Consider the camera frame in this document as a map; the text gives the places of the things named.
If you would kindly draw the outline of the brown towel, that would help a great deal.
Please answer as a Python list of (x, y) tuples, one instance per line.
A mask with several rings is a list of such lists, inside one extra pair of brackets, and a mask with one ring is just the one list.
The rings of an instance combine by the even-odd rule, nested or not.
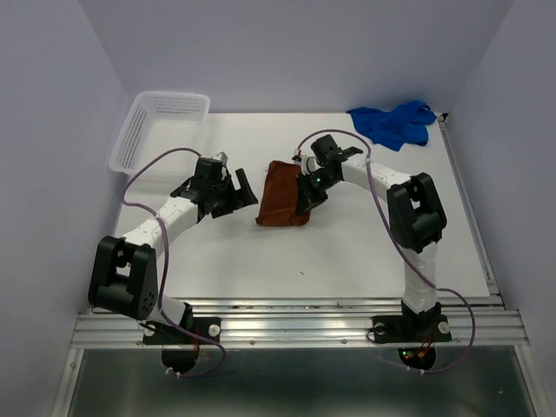
[(309, 222), (310, 214), (298, 215), (297, 176), (301, 167), (296, 164), (272, 161), (264, 183), (259, 214), (255, 221), (262, 227), (300, 227)]

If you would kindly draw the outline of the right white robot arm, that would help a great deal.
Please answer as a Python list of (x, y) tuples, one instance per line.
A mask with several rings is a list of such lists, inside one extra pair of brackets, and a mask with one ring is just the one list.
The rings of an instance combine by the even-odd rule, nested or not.
[(409, 175), (390, 169), (371, 158), (371, 149), (341, 148), (329, 130), (311, 145), (313, 154), (300, 149), (293, 160), (301, 168), (297, 176), (295, 213), (305, 215), (322, 205), (328, 190), (339, 182), (357, 185), (371, 193), (394, 248), (405, 263), (405, 289), (400, 317), (401, 332), (419, 339), (431, 328), (428, 312), (438, 307), (434, 281), (435, 256), (447, 216), (432, 177)]

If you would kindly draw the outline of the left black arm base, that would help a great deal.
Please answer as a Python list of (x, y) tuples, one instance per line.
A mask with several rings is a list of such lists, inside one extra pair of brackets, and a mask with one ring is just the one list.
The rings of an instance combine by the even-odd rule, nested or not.
[(186, 303), (185, 309), (171, 320), (175, 325), (168, 322), (158, 311), (154, 311), (146, 321), (141, 321), (139, 326), (143, 331), (142, 343), (147, 346), (176, 345), (196, 348), (201, 345), (216, 346), (220, 343), (220, 317), (195, 316), (192, 306)]

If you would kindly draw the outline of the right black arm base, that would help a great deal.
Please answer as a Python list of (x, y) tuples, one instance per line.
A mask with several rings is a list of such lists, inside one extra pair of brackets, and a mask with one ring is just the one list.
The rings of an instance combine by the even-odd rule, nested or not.
[(437, 301), (430, 309), (416, 314), (404, 302), (395, 315), (375, 315), (367, 339), (377, 344), (450, 342), (451, 328)]

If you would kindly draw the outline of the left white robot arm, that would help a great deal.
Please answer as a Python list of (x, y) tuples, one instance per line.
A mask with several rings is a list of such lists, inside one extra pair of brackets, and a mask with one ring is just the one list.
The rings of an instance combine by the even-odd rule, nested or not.
[(100, 240), (89, 284), (89, 304), (137, 321), (154, 321), (175, 342), (193, 333), (192, 307), (163, 293), (157, 261), (169, 264), (170, 244), (204, 217), (221, 217), (258, 200), (243, 169), (228, 171), (227, 157), (197, 160), (194, 174), (173, 190), (158, 211), (136, 203), (150, 218), (121, 237)]

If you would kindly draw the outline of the white plastic basket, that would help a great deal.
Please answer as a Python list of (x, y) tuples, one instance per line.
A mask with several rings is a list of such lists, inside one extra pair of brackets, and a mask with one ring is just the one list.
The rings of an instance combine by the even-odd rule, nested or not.
[(161, 153), (200, 147), (210, 99), (203, 94), (143, 91), (132, 102), (109, 157), (109, 168), (133, 176)]

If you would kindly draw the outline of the blue towel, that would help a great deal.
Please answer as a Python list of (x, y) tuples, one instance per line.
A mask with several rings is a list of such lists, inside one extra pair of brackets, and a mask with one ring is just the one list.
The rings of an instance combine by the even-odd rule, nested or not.
[(430, 107), (417, 100), (389, 111), (359, 107), (348, 110), (347, 114), (360, 135), (392, 151), (400, 151), (405, 144), (426, 146), (427, 127), (437, 120)]

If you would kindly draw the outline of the aluminium rail frame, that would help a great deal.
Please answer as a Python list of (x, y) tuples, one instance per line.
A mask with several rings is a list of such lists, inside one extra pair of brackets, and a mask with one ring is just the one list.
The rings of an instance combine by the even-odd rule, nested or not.
[(448, 297), (453, 340), (443, 359), (467, 357), (433, 377), (394, 365), (392, 347), (366, 337), (373, 314), (394, 314), (400, 283), (375, 279), (361, 295), (322, 298), (197, 298), (201, 316), (219, 315), (228, 358), (216, 374), (178, 382), (164, 376), (156, 347), (130, 319), (91, 309), (76, 320), (53, 413), (56, 416), (552, 416), (525, 324), (503, 302), (467, 190), (453, 155), (446, 116), (430, 150), (377, 150), (382, 163), (429, 164), (452, 199), (462, 259), (487, 296), (463, 305)]

